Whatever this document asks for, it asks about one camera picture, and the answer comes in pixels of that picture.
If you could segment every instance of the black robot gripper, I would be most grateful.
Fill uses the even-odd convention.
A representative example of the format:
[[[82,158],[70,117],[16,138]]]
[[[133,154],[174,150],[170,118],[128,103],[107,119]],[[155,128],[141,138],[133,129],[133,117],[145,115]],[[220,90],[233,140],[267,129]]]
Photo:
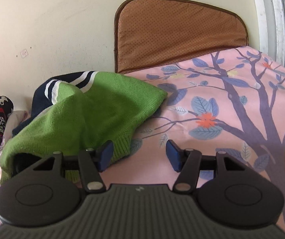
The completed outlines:
[[[0,187],[0,220],[10,225],[3,229],[33,228],[31,231],[38,236],[35,230],[38,227],[47,227],[50,233],[67,224],[76,226],[85,215],[88,222],[92,218],[95,227],[98,225],[95,217],[100,217],[101,226],[97,229],[101,237],[84,232],[80,233],[81,239],[109,238],[109,233],[115,232],[115,222],[119,224],[116,231],[120,237],[121,233],[134,233],[135,229],[146,233],[151,227],[155,235],[161,234],[164,226],[178,235],[188,232],[180,228],[186,226],[197,236],[184,238],[212,238],[210,234],[208,237],[201,234],[197,219],[207,229],[214,226],[220,231],[221,237],[216,238],[236,238],[235,233],[245,236],[246,231],[263,233],[264,238],[285,238],[282,231],[273,228],[284,205],[281,191],[228,154],[203,156],[197,150],[183,150],[172,140],[167,141],[167,158],[180,173],[172,190],[166,184],[112,184],[106,190],[99,172],[108,167],[112,155],[113,143],[107,141],[97,150],[80,151],[78,156],[54,152],[15,175]],[[64,178],[67,170],[79,171],[82,189]],[[201,170],[213,170],[214,178],[196,188]],[[136,228],[133,230],[128,222],[133,222]],[[134,233],[132,238],[151,236]]]

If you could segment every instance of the pink bedsheet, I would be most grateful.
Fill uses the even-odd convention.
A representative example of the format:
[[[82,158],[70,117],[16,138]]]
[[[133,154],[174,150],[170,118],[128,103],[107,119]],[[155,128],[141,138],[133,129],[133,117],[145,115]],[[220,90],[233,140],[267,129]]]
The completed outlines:
[[[127,74],[168,92],[139,127],[132,155],[102,173],[110,183],[168,183],[165,143],[204,155],[224,151],[271,180],[285,197],[285,68],[250,47]],[[200,183],[210,174],[201,174]],[[285,231],[285,206],[278,225]]]

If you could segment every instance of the brown cushion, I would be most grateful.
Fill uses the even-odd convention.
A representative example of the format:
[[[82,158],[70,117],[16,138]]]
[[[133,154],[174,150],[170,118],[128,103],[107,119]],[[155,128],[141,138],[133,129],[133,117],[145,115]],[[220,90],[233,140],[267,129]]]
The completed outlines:
[[[115,16],[115,71],[127,73],[248,45],[235,13],[188,0],[127,0]]]

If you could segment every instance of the tree branch print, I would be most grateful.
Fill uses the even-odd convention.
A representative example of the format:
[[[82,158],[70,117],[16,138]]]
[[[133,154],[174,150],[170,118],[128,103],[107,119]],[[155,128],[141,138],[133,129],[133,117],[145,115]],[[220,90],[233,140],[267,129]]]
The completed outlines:
[[[219,107],[214,98],[201,98],[196,96],[191,101],[192,111],[184,109],[182,107],[173,108],[173,110],[178,114],[190,114],[194,115],[195,118],[172,121],[168,118],[155,116],[154,118],[163,118],[167,121],[167,123],[164,123],[161,126],[155,128],[155,130],[167,126],[168,128],[166,128],[164,131],[145,136],[142,139],[159,134],[165,134],[177,123],[189,121],[194,121],[197,124],[197,128],[189,131],[189,135],[196,139],[209,140],[217,137],[222,131],[229,132],[244,141],[244,147],[242,151],[238,151],[232,148],[217,148],[217,150],[222,150],[226,153],[231,154],[257,172],[261,172],[263,170],[266,171],[271,182],[280,188],[285,197],[285,135],[281,141],[272,117],[272,109],[276,102],[276,95],[278,92],[280,92],[280,90],[285,89],[285,87],[282,86],[282,84],[285,82],[285,72],[277,70],[278,67],[272,68],[271,65],[273,62],[269,62],[267,58],[262,58],[261,52],[258,54],[252,54],[251,52],[247,51],[247,54],[244,55],[239,49],[235,50],[239,54],[239,57],[237,57],[237,59],[240,60],[240,63],[229,71],[219,66],[224,62],[224,58],[219,59],[220,53],[217,52],[215,54],[211,54],[213,67],[209,66],[207,62],[201,60],[200,58],[195,58],[192,59],[195,68],[185,69],[182,68],[179,64],[175,64],[173,66],[165,66],[161,68],[161,70],[164,72],[164,77],[149,76],[147,79],[162,78],[163,80],[166,80],[168,76],[175,75],[177,71],[184,71],[185,73],[183,73],[183,75],[185,75],[186,78],[189,78],[190,80],[200,75],[206,76],[208,78],[219,79],[220,82],[222,81],[223,87],[209,85],[208,81],[202,81],[199,85],[193,81],[189,81],[191,84],[193,84],[193,86],[182,89],[179,89],[176,87],[176,85],[170,83],[159,84],[158,87],[162,88],[170,94],[166,101],[167,106],[177,105],[179,101],[185,97],[187,91],[190,89],[197,89],[198,87],[210,87],[226,91],[226,96],[234,108],[237,118],[241,123],[242,130],[232,127],[223,120],[217,118],[219,114]],[[265,68],[260,73],[257,73],[256,63],[261,61],[263,62],[262,64]],[[251,87],[245,80],[233,78],[235,72],[232,74],[230,73],[231,71],[234,71],[234,69],[241,69],[244,66],[250,67],[252,78],[256,82],[253,87]],[[276,82],[270,81],[268,83],[272,88],[272,93],[270,95],[268,95],[266,87],[261,81],[263,75],[267,71],[273,72],[276,78]],[[265,127],[266,138],[255,126],[247,114],[247,111],[245,109],[247,98],[245,96],[240,96],[235,87],[252,88],[258,93],[259,112],[261,114],[261,118]],[[249,164],[248,162],[248,159],[251,156],[250,151],[248,151],[249,147],[252,148],[258,157],[253,165]],[[283,209],[283,217],[285,222],[285,205]]]

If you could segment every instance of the metal screw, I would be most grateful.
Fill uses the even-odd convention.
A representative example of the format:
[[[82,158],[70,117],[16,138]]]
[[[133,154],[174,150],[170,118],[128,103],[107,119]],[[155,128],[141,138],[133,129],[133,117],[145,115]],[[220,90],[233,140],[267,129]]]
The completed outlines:
[[[177,191],[188,191],[191,189],[191,186],[188,183],[178,183],[175,188]]]
[[[87,188],[92,191],[100,190],[103,186],[101,182],[90,182],[87,184]]]

